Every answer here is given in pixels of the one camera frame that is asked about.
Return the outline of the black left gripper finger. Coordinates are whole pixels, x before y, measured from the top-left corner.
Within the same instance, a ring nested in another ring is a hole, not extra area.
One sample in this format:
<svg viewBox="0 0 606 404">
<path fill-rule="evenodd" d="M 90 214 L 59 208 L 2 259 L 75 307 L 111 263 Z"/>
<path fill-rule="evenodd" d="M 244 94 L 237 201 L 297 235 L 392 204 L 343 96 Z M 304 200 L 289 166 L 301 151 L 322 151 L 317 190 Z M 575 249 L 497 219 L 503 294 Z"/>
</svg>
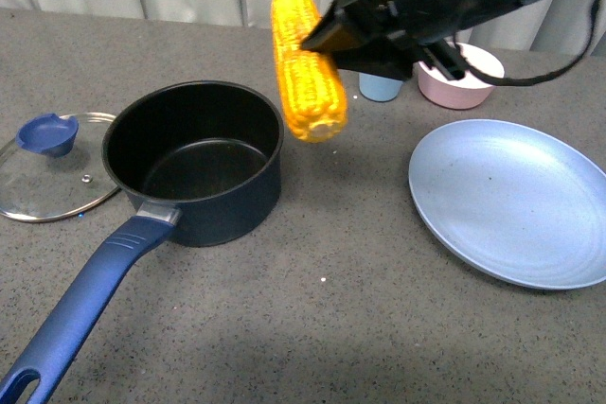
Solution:
<svg viewBox="0 0 606 404">
<path fill-rule="evenodd" d="M 326 14 L 302 41 L 301 48 L 319 53 L 357 49 L 378 37 L 375 0 L 333 0 Z"/>
</svg>

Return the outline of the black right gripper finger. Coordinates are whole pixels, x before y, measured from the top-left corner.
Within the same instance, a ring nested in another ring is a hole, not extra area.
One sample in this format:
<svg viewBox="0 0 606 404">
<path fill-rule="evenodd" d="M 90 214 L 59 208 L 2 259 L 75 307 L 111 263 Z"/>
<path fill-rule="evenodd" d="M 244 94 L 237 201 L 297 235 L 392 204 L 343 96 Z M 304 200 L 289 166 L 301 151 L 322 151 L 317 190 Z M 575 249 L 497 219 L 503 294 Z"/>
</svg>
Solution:
<svg viewBox="0 0 606 404">
<path fill-rule="evenodd" d="M 343 70 L 399 81 L 410 80 L 413 76 L 410 55 L 386 41 L 335 51 L 331 56 L 337 67 Z"/>
</svg>

